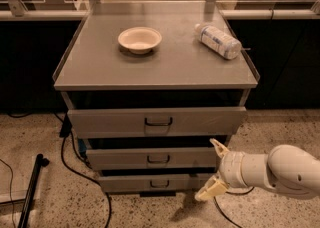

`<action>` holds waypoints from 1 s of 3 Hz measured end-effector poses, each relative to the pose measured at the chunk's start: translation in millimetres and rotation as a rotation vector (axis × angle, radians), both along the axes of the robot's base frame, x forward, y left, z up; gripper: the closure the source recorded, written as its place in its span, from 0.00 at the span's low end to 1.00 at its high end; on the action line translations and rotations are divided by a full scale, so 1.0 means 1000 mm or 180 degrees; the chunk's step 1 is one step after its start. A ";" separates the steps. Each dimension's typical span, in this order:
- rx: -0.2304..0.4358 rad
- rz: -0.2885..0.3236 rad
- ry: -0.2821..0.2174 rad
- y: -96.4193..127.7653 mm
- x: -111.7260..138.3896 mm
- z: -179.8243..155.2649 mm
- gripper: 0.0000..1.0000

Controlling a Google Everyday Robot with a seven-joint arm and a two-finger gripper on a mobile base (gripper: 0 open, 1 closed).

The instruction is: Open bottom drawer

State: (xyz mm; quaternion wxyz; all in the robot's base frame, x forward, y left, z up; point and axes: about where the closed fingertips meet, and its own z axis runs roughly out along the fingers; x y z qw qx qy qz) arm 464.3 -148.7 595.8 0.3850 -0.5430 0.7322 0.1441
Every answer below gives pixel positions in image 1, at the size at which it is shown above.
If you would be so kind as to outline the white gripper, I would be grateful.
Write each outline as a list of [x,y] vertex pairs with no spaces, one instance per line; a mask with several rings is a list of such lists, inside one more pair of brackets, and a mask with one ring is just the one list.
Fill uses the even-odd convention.
[[246,187],[241,171],[245,154],[243,152],[229,152],[229,149],[215,138],[211,138],[210,142],[214,146],[217,156],[222,158],[219,167],[222,180],[212,176],[195,194],[195,199],[197,201],[208,201],[215,196],[226,193],[228,185],[233,188]]

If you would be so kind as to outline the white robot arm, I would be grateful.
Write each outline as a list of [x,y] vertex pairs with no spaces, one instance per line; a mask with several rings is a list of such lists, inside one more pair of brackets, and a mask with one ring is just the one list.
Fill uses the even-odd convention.
[[268,154],[248,154],[230,151],[214,138],[210,142],[221,162],[217,174],[196,193],[197,201],[248,187],[301,200],[320,195],[320,160],[298,147],[279,145]]

